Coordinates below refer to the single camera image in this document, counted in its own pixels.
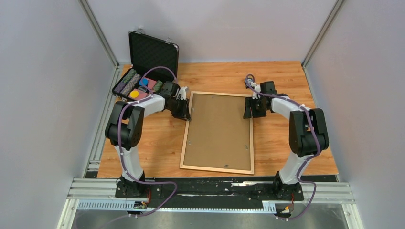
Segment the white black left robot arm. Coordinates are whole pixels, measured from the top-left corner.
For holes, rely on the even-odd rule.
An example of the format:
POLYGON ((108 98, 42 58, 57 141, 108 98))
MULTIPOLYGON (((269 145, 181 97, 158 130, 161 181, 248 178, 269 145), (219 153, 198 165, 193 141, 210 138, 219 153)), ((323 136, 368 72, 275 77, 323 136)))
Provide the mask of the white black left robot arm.
POLYGON ((118 101, 105 129, 120 157, 122 175, 118 182, 121 191, 128 190, 133 196, 141 197, 146 192, 145 173, 140 165, 138 144, 141 140, 144 118, 169 110, 174 118, 190 121, 187 86, 181 87, 174 82, 165 82, 156 93, 133 102, 118 101))

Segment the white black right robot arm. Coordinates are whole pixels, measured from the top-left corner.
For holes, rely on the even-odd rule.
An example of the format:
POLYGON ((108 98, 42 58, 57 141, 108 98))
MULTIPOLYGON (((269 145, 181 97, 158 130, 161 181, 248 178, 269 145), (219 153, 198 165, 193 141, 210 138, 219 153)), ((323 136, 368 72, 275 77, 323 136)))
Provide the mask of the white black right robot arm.
POLYGON ((272 191, 278 199, 285 199, 297 191, 302 172, 309 162, 329 147, 329 136, 324 112, 310 109, 286 94, 279 94, 273 81, 257 84, 252 75, 245 79, 246 88, 253 95, 245 98, 243 118, 261 118, 267 112, 277 113, 289 122, 288 142, 290 155, 285 165, 276 173, 272 191))

